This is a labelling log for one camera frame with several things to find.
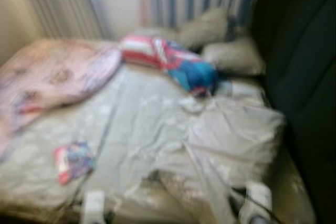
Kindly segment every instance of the wall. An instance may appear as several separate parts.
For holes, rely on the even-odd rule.
[[[101,0],[101,8],[106,15],[113,39],[120,40],[140,26],[139,2],[140,0]]]
[[[29,0],[0,0],[0,66],[23,46],[43,36]]]

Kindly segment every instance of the bed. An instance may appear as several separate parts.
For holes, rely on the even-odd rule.
[[[285,145],[273,175],[266,179],[274,194],[274,213],[284,223],[332,223],[332,3],[258,0],[254,13],[251,34],[267,63],[261,82],[270,104],[288,119]],[[113,223],[197,223],[186,204],[160,182],[153,165],[160,154],[179,148],[174,140],[195,121],[181,109],[185,97],[157,70],[123,65],[91,99],[54,110],[16,136],[18,146],[0,166],[0,214],[42,223],[77,223],[84,193],[102,189],[106,211],[116,214]],[[97,169],[61,186],[52,152],[78,140],[89,143],[98,158]],[[233,220],[226,204],[225,214]]]

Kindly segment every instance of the crumpled sheet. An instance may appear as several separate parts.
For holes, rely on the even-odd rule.
[[[44,39],[20,50],[0,68],[0,161],[15,132],[50,109],[91,96],[120,62],[112,42]]]
[[[283,115],[269,108],[212,98],[187,137],[155,169],[200,223],[235,223],[228,186],[262,180],[277,154],[283,124]]]

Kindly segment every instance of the mattress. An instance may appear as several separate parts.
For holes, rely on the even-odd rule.
[[[244,86],[234,87],[224,84],[221,94],[260,105],[258,92],[253,90],[247,96],[242,94]],[[91,99],[51,111],[16,136],[18,146],[0,166],[0,215],[76,223],[84,193],[103,190],[106,211],[112,210],[116,216],[113,223],[197,223],[153,172],[157,161],[178,147],[176,140],[186,138],[188,126],[197,119],[181,109],[186,96],[180,86],[155,69],[123,65]],[[97,157],[97,168],[91,175],[61,186],[52,154],[58,146],[73,141],[88,142]],[[293,168],[285,173],[297,171]],[[288,188],[288,180],[276,181],[282,186],[273,183],[274,188]],[[311,210],[302,181],[296,179],[291,185],[300,188],[297,193],[289,186],[292,199],[299,197],[295,202],[307,202],[304,210]],[[277,199],[283,202],[283,197],[275,198],[275,212],[286,217],[290,210],[276,203]]]

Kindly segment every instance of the beige wall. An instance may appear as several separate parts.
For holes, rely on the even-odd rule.
[[[0,0],[0,66],[23,46],[42,36],[29,0]]]

